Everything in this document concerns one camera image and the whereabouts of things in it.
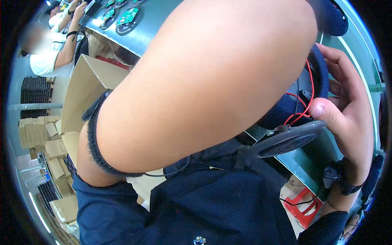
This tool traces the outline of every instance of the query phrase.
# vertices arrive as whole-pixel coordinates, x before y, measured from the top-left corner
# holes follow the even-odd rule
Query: fingernail
[[[312,111],[312,117],[319,117],[324,111],[324,107],[322,105],[318,105],[316,108],[313,109]]]

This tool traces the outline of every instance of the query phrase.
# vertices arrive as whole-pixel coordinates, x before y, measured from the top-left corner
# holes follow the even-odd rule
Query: pipe
[[[9,105],[9,111],[17,110],[37,110],[37,109],[53,109],[53,108],[63,108],[63,104],[60,103],[31,103],[31,104],[15,104]]]

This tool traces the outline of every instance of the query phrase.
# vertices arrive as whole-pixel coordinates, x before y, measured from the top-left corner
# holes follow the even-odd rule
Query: black sleeve
[[[94,187],[74,175],[73,187],[78,199],[80,244],[131,245],[143,236],[149,212],[137,204],[138,195],[131,184]]]
[[[335,245],[346,225],[348,213],[336,211],[324,215],[298,237],[299,245]]]

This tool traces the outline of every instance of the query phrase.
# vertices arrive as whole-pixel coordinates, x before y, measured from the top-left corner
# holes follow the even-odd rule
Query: small logo
[[[196,237],[195,240],[193,240],[193,244],[194,245],[202,245],[202,244],[205,244],[206,241],[207,241],[207,239],[205,239],[201,236],[198,236],[198,237]]]

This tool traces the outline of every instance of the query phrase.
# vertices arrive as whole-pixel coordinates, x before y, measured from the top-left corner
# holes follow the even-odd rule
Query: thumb
[[[314,98],[309,113],[314,119],[325,121],[333,134],[342,134],[347,129],[346,117],[327,99]]]

